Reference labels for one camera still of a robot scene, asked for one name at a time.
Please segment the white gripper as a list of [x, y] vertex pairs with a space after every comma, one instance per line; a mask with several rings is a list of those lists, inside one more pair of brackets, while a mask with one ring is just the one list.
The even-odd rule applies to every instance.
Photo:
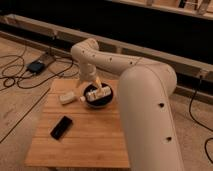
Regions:
[[93, 65], [81, 65], [79, 79], [76, 83], [76, 88], [78, 88], [82, 82], [94, 82], [98, 89], [102, 88], [101, 80], [99, 77], [96, 78], [96, 67]]

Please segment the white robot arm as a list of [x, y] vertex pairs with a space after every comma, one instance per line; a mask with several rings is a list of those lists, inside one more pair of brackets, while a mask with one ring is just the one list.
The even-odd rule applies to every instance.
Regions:
[[98, 68], [119, 76], [117, 103], [131, 171], [185, 171], [169, 97], [177, 85], [174, 69], [140, 56], [103, 52], [88, 38], [71, 47], [80, 83], [101, 86]]

